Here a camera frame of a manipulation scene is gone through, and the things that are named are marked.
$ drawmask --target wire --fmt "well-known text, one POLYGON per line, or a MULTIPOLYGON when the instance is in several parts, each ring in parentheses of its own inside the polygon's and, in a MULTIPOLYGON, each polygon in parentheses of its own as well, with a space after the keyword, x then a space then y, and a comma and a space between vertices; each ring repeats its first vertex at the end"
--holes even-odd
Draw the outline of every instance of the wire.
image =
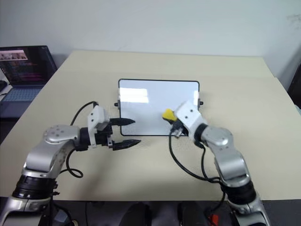
POLYGON ((172 148, 172 143, 171 143, 171 138, 172 138, 172 131, 169 133, 168 136, 168 145, 169 145, 169 152, 173 158, 173 160, 175 161, 175 163, 182 169, 184 170, 186 173, 188 173, 189 175, 193 176, 194 178, 197 178, 199 180, 203 180, 203 181, 208 181, 209 183, 212 184, 221 184, 221 179, 219 177, 213 177, 213 178, 208 178, 208 177, 201 177, 199 175, 196 175, 195 173, 191 172, 190 170, 188 170, 186 167, 184 167, 179 160, 176 158, 176 156, 174 155, 173 152, 173 148, 172 148))
POLYGON ((73 148, 69 154, 67 155, 67 158, 66 158, 66 169, 62 170, 60 172, 61 173, 64 173, 64 172, 69 172, 72 176, 76 177, 76 178, 82 178, 84 176, 83 172, 80 171, 79 169, 73 169, 73 168, 70 168, 70 165, 69 165, 69 159, 70 159, 70 156, 72 155, 72 153, 75 151, 75 148, 73 148))
POLYGON ((52 226, 52 218, 53 218, 53 196, 50 197, 50 202, 49 202, 49 221, 48 221, 48 226, 52 226))
POLYGON ((73 124, 74 124, 74 122, 75 122, 77 116, 79 115, 79 113, 80 113, 85 107, 87 107, 88 105, 91 105, 91 104, 93 104, 93 106, 98 105, 98 103, 97 103, 96 101, 91 101, 91 102, 86 103, 85 105, 83 105, 83 106, 76 112, 75 116, 73 117, 73 119, 72 119, 72 121, 71 121, 71 123, 70 123, 71 126, 73 126, 73 124))
POLYGON ((194 144, 196 146, 198 146, 199 148, 203 149, 203 154, 202 154, 202 159, 201 159, 201 169, 202 169, 203 176, 205 178, 208 178, 208 176, 205 172, 205 167, 204 167, 204 159, 205 159, 206 148, 200 142, 195 141, 194 144))
POLYGON ((88 223, 88 213, 87 213, 87 204, 88 204, 88 202, 86 202, 86 204, 85 204, 85 217, 86 217, 86 226, 89 226, 89 223, 88 223))
MULTIPOLYGON (((199 175, 196 175, 194 173, 192 173, 191 171, 189 171, 187 168, 185 168, 179 161, 178 159, 176 158, 176 156, 174 155, 174 152, 173 152, 173 149, 172 149, 172 132, 171 131, 169 133, 169 136, 168 136, 168 145, 169 145, 169 152, 173 158, 173 160, 175 161, 175 163, 182 169, 184 170, 186 173, 188 173, 189 175, 197 178, 197 179, 200 179, 200 180, 203 180, 203 181, 208 181, 209 183, 217 183, 217 184, 220 184, 222 186, 222 182, 221 182, 221 178, 220 177, 213 177, 213 178, 209 178, 208 175, 206 174, 206 171, 205 171, 205 167, 204 167, 204 161, 205 161, 205 154, 206 154, 206 149, 204 147, 204 145, 202 145, 200 142, 195 142, 194 144, 203 149, 203 153, 202 153, 202 159, 201 159, 201 169, 202 169, 202 173, 203 173, 203 176, 204 177, 201 177, 199 175)), ((225 200, 225 197, 226 197, 226 194, 225 192, 222 193, 222 199, 219 201, 219 203, 213 207, 213 208, 207 208, 205 209, 205 211, 203 212, 205 218, 207 219, 207 221, 212 225, 212 226, 217 226, 212 220, 211 220, 211 214, 216 212, 223 204, 224 200, 225 200)))
MULTIPOLYGON (((93 106, 95 105, 98 105, 98 103, 96 101, 91 101, 91 102, 88 102, 86 103, 85 105, 83 105, 75 114, 75 116, 73 117, 70 125, 72 126, 76 120, 76 118, 78 117, 79 113, 85 108, 87 107, 88 105, 91 105, 93 104, 93 106)), ((70 156, 72 155, 72 153, 75 151, 76 149, 73 148, 67 155, 67 158, 66 158, 66 169, 62 170, 60 172, 61 173, 64 173, 64 172, 69 172, 72 176, 76 177, 76 178, 82 178, 84 176, 83 172, 80 171, 79 169, 74 169, 74 168, 70 168, 70 164, 69 164, 69 160, 70 160, 70 156)), ((59 206, 58 204, 54 203, 53 201, 53 196, 51 196, 50 198, 50 203, 49 203, 49 222, 48 222, 48 225, 51 226, 52 225, 52 217, 53 217, 53 205, 55 206, 56 209, 61 209, 62 211, 65 212, 65 214, 68 216, 68 219, 71 223, 71 225, 73 225, 72 223, 72 218, 71 218, 71 215, 70 213, 68 212, 67 209, 65 209, 64 207, 61 207, 59 206)), ((86 224, 87 224, 87 207, 86 207, 86 224)))
POLYGON ((71 214, 69 213, 69 211, 65 208, 65 207, 62 207, 58 204, 56 204, 55 202, 53 202, 53 205, 55 207, 57 207, 58 209, 61 209, 62 211, 64 211, 64 213, 67 215, 68 219, 69 219, 69 223, 73 226, 73 222, 72 222, 72 217, 71 217, 71 214))

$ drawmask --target black shoe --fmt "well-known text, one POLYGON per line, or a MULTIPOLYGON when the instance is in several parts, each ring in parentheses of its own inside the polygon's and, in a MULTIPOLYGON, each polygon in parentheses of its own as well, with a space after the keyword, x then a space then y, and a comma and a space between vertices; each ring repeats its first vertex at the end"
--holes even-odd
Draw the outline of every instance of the black shoe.
POLYGON ((132 205, 123 216, 119 226, 151 226, 151 211, 142 202, 132 205))

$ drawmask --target beige table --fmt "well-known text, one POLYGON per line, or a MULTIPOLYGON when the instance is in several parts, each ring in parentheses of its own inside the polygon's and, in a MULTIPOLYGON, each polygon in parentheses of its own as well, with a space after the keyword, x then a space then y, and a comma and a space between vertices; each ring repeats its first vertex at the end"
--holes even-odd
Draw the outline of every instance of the beige table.
MULTIPOLYGON (((232 131, 262 199, 301 198, 301 117, 262 58, 100 51, 73 52, 11 130, 0 147, 0 195, 12 193, 28 152, 47 127, 69 124, 91 100, 117 117, 113 103, 120 78, 198 80, 204 101, 200 111, 212 125, 232 131)), ((83 111, 75 124, 86 126, 89 111, 83 111)), ((116 129, 113 138, 128 137, 116 129)), ((71 166, 82 170, 84 177, 60 175, 57 199, 220 199, 217 185, 192 178, 173 162, 166 137, 141 139, 122 151, 98 147, 72 155, 71 166)), ((187 137, 174 141, 174 152, 200 173, 201 150, 187 137)), ((217 175, 210 151, 205 162, 208 174, 217 175)))

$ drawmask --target small whiteboard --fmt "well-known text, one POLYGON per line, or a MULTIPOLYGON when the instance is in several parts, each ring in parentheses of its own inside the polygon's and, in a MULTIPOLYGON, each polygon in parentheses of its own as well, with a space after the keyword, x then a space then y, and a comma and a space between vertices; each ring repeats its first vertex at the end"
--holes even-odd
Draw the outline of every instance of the small whiteboard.
POLYGON ((199 105, 198 81, 119 80, 120 117, 136 123, 122 126, 124 136, 167 136, 171 125, 163 112, 189 100, 199 105))

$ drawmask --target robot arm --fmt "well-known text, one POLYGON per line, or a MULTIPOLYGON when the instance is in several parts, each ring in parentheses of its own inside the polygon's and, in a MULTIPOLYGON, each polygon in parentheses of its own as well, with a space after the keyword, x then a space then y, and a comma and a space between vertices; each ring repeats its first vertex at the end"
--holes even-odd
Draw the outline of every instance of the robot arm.
POLYGON ((48 206, 55 179, 61 172, 66 156, 73 150, 85 151, 89 146, 106 145, 113 150, 134 146, 140 140, 115 143, 112 126, 124 126, 131 119, 109 119, 106 111, 96 105, 88 116, 88 127, 56 125, 47 129, 41 142, 27 156, 22 175, 0 216, 3 225, 38 225, 48 206))
POLYGON ((253 187, 246 162, 234 147, 231 132, 208 126, 190 102, 183 103, 174 114, 194 142, 203 142, 213 152, 222 189, 227 194, 232 209, 234 225, 270 226, 260 197, 253 187))

